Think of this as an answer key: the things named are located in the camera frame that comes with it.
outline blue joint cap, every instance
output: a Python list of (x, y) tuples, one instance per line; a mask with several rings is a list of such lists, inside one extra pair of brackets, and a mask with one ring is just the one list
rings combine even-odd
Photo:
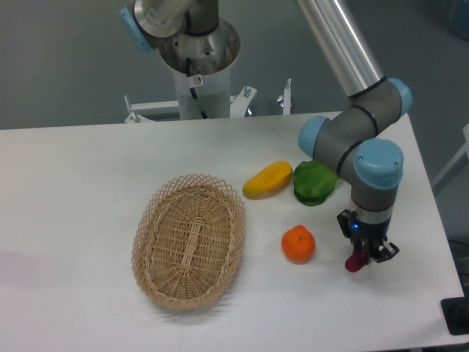
[(152, 46), (147, 42), (144, 35), (140, 32), (137, 23), (135, 23), (133, 20), (133, 17), (127, 7), (124, 7), (122, 10), (120, 10), (120, 19), (124, 25), (125, 31), (127, 32), (129, 38), (137, 46), (137, 49), (143, 53), (152, 52)]
[(368, 139), (353, 156), (357, 176), (368, 186), (382, 191), (396, 188), (402, 179), (404, 155), (391, 141)]
[(410, 91), (409, 87), (406, 86), (404, 82), (398, 78), (388, 78), (388, 81), (390, 81), (392, 84), (394, 84), (394, 86), (396, 86), (397, 90), (399, 91), (399, 94), (401, 95), (402, 116), (403, 114), (406, 114), (412, 107), (412, 92)]
[(313, 158), (317, 134), (326, 120), (329, 120), (326, 116), (314, 116), (305, 122), (300, 130), (300, 134), (298, 134), (298, 145), (311, 158)]

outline silver metal tube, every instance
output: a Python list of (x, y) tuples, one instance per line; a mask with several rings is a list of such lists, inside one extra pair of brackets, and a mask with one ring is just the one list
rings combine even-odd
[(165, 38), (180, 29), (184, 14), (196, 0), (136, 0), (135, 17), (153, 37)]
[(297, 0), (347, 96), (364, 91), (384, 77), (341, 0)]

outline white table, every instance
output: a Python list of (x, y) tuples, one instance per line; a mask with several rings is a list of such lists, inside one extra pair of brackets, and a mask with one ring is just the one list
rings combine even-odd
[[(130, 251), (151, 196), (205, 173), (237, 190), (264, 166), (308, 160), (310, 115), (0, 131), (0, 351), (375, 351), (467, 342), (452, 337), (442, 298), (461, 296), (408, 117), (383, 138), (405, 155), (390, 241), (401, 252), (356, 274), (336, 215), (340, 182), (308, 208), (290, 185), (251, 201), (245, 251), (212, 307), (173, 314), (139, 289)], [(289, 263), (282, 234), (304, 224), (317, 251)]]

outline tangerine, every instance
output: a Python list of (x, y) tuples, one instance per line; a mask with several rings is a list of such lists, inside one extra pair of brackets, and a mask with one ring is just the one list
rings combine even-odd
[(313, 255), (316, 241), (306, 227), (297, 225), (284, 233), (281, 248), (293, 262), (305, 263)]

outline oval basket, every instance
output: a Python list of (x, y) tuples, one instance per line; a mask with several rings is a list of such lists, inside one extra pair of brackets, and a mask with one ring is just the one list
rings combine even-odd
[(244, 204), (224, 180), (175, 178), (141, 218), (132, 251), (137, 284), (165, 307), (201, 307), (228, 288), (244, 237)]

